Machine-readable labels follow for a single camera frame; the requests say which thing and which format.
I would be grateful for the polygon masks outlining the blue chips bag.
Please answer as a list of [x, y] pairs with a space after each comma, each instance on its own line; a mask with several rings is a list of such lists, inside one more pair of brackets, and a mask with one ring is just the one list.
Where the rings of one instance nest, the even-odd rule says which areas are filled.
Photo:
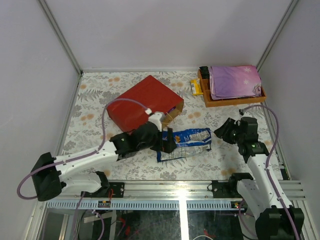
[[212, 150], [212, 134], [210, 128], [189, 128], [172, 133], [176, 148], [171, 153], [157, 152], [158, 163], [194, 157]]

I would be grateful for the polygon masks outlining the yellow snack packet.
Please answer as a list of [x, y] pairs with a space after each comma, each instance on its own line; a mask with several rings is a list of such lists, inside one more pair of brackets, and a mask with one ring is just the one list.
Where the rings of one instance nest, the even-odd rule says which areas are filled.
[[203, 95], [203, 91], [200, 85], [200, 79], [195, 78], [190, 81], [191, 91], [193, 96]]

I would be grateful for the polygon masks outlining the red paper bag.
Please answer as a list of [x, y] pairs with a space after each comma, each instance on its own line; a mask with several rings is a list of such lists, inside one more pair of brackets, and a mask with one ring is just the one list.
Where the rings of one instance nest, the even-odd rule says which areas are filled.
[[155, 77], [148, 75], [106, 107], [108, 116], [123, 131], [130, 132], [148, 121], [145, 110], [165, 114], [162, 127], [182, 113], [184, 99]]

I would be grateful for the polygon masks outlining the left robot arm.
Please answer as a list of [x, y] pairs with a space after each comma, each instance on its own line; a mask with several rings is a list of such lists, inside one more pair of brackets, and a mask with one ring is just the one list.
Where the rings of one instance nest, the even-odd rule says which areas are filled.
[[105, 197], [110, 190], [104, 173], [108, 163], [132, 157], [144, 149], [172, 153], [176, 147], [171, 128], [163, 132], [148, 121], [130, 133], [111, 137], [97, 148], [56, 157], [50, 152], [44, 153], [31, 171], [36, 198], [44, 202], [61, 193]]

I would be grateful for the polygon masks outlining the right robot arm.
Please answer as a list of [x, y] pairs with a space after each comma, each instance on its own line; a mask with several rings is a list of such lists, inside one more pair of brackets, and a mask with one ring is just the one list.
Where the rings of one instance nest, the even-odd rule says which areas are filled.
[[294, 207], [286, 196], [273, 168], [271, 153], [259, 141], [258, 122], [253, 117], [239, 120], [228, 118], [214, 131], [224, 142], [237, 145], [250, 173], [233, 173], [228, 192], [242, 197], [255, 218], [255, 233], [259, 240], [298, 240], [304, 223], [304, 213]]

